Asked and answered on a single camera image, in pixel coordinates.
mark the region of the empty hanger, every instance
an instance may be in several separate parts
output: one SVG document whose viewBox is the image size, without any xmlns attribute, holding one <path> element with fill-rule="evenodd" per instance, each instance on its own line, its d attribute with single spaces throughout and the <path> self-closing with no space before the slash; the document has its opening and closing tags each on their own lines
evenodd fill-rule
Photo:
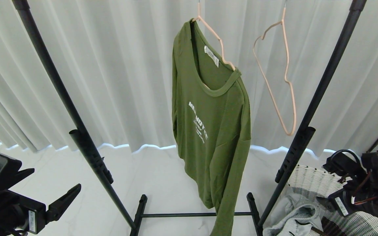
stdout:
<svg viewBox="0 0 378 236">
<path fill-rule="evenodd" d="M 231 63 L 230 61 L 226 61 L 225 58 L 224 58 L 224 45 L 222 44 L 222 39 L 218 36 L 217 33 L 215 33 L 215 31 L 207 24 L 207 22 L 204 21 L 204 19 L 202 19 L 201 17 L 201 1 L 199 0 L 198 1 L 198 17 L 196 18 L 193 18 L 192 22 L 193 21 L 197 21 L 197 20 L 200 20 L 202 23 L 204 23 L 204 25 L 207 27 L 208 30 L 211 31 L 211 33 L 214 34 L 214 36 L 218 39 L 218 41 L 220 42 L 221 44 L 221 58 L 222 58 L 222 62 L 225 63 L 225 64 L 228 64 L 231 66 L 231 68 L 233 70 L 236 70 L 236 68 L 234 67 L 233 63 Z"/>
<path fill-rule="evenodd" d="M 276 114 L 278 115 L 278 118 L 279 118 L 279 121 L 281 122 L 281 125 L 282 125 L 282 128 L 284 129 L 285 133 L 289 136 L 293 135 L 294 134 L 294 131 L 295 131 L 295 128 L 296 128 L 296 125 L 297 125 L 297 112 L 296 112 L 296 107 L 295 107 L 295 99 L 294 99 L 294 90 L 293 90 L 293 85 L 291 84 L 290 81 L 287 80 L 287 72 L 288 72 L 288 64 L 290 62 L 290 56 L 289 56 L 289 52 L 288 52 L 288 43 L 287 43 L 287 35 L 285 34 L 285 23 L 284 23 L 284 18 L 285 18 L 285 7 L 287 5 L 287 0 L 285 0 L 285 5 L 284 5 L 284 9 L 282 11 L 282 19 L 281 21 L 271 25 L 269 28 L 267 28 L 264 32 L 264 34 L 262 36 L 259 36 L 256 40 L 255 40 L 255 43 L 253 44 L 253 55 L 255 55 L 255 58 L 256 58 L 256 61 L 258 63 L 258 66 L 259 66 L 259 69 L 261 69 L 261 73 L 262 73 L 262 76 L 263 78 L 265 79 L 265 83 L 266 83 L 266 86 L 268 88 L 268 91 L 269 91 L 269 94 L 270 94 L 270 97 L 272 99 L 272 102 L 273 102 L 273 106 L 275 107 L 275 110 L 276 110 Z M 277 26 L 277 25 L 282 25 L 282 34 L 284 35 L 284 43 L 285 43 L 285 52 L 286 52 L 286 55 L 287 55 L 287 65 L 285 67 L 285 73 L 284 73 L 284 81 L 290 86 L 290 90 L 291 90 L 291 100 L 293 102 L 293 116 L 294 116 L 294 120 L 293 120 L 293 127 L 291 129 L 291 132 L 288 132 L 287 128 L 285 127 L 285 124 L 284 124 L 284 121 L 282 120 L 282 117 L 281 117 L 281 114 L 279 113 L 279 109 L 278 109 L 278 106 L 276 105 L 276 102 L 275 102 L 275 98 L 273 97 L 273 94 L 272 94 L 272 91 L 270 89 L 270 86 L 269 86 L 269 83 L 266 79 L 266 76 L 265 76 L 265 73 L 263 72 L 263 69 L 261 67 L 261 63 L 259 63 L 259 60 L 258 60 L 258 57 L 256 56 L 256 53 L 255 53 L 255 46 L 256 46 L 256 42 L 261 39 L 261 40 L 264 40 L 265 39 L 265 35 L 266 33 L 273 27 Z"/>
</svg>

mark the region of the curtain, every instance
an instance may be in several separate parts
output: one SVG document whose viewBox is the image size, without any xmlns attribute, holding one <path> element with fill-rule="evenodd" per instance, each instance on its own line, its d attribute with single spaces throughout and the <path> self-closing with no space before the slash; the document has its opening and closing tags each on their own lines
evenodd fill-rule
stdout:
<svg viewBox="0 0 378 236">
<path fill-rule="evenodd" d="M 175 144 L 171 128 L 171 51 L 195 0 L 29 0 L 39 31 L 96 146 Z M 203 0 L 201 15 L 222 38 L 225 58 L 249 94 L 252 145 L 288 147 L 252 53 L 254 40 L 282 16 L 284 0 Z M 298 125 L 341 33 L 351 0 L 289 0 L 285 27 Z M 219 49 L 211 33 L 201 28 Z M 281 27 L 256 47 L 282 117 L 292 125 L 283 81 Z M 311 122 L 309 149 L 365 151 L 378 138 L 378 0 L 368 1 Z M 34 151 L 76 149 L 75 126 L 9 0 L 0 1 L 0 142 Z"/>
</svg>

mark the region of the tile floor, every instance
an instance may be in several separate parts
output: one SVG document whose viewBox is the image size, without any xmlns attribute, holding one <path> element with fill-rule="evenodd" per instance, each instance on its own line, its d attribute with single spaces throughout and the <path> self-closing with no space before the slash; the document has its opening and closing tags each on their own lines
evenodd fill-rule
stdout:
<svg viewBox="0 0 378 236">
<path fill-rule="evenodd" d="M 126 236 L 130 233 L 108 194 L 79 151 L 68 148 L 48 148 L 38 153 L 7 149 L 0 152 L 23 162 L 23 168 L 35 168 L 35 173 L 10 190 L 47 205 L 65 194 L 77 183 L 81 193 L 57 222 L 48 224 L 39 236 Z M 145 147 L 132 154 L 128 147 L 102 146 L 99 152 L 114 178 L 113 187 L 129 214 L 134 218 L 142 194 L 148 197 L 146 213 L 214 212 L 203 206 L 195 182 L 183 169 L 183 160 L 175 148 Z M 246 200 L 252 192 L 261 214 L 276 187 L 275 174 L 286 154 L 286 149 L 273 151 L 252 147 L 249 152 L 236 211 L 249 211 Z M 320 167 L 330 152 L 321 158 L 309 151 L 300 164 Z M 140 236 L 208 236 L 215 217 L 203 218 L 150 218 L 142 222 Z M 250 216 L 234 218 L 233 235 L 254 236 Z"/>
</svg>

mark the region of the barcode sticker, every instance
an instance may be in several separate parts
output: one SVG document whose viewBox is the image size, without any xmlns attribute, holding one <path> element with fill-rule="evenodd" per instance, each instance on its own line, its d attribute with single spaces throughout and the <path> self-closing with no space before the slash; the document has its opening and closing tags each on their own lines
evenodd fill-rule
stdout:
<svg viewBox="0 0 378 236">
<path fill-rule="evenodd" d="M 338 204 L 339 209 L 341 209 L 342 214 L 343 214 L 344 216 L 349 215 L 347 209 L 345 208 L 344 204 L 342 203 L 342 200 L 341 200 L 339 197 L 336 197 L 336 198 L 335 198 L 335 201 L 336 201 L 336 203 Z"/>
<path fill-rule="evenodd" d="M 36 234 L 36 214 L 33 211 L 29 211 L 29 231 Z"/>
<path fill-rule="evenodd" d="M 207 47 L 207 45 L 204 46 L 204 52 L 208 54 L 217 67 L 220 65 L 220 60 L 214 55 L 213 51 Z"/>
</svg>

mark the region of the green shirt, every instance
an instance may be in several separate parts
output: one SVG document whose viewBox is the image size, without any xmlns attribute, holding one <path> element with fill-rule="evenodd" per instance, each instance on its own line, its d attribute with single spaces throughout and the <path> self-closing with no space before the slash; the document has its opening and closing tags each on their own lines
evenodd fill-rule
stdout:
<svg viewBox="0 0 378 236">
<path fill-rule="evenodd" d="M 212 236 L 230 236 L 250 147 L 250 107 L 240 71 L 224 64 L 197 22 L 174 39 L 172 119 L 179 157 L 217 218 Z"/>
</svg>

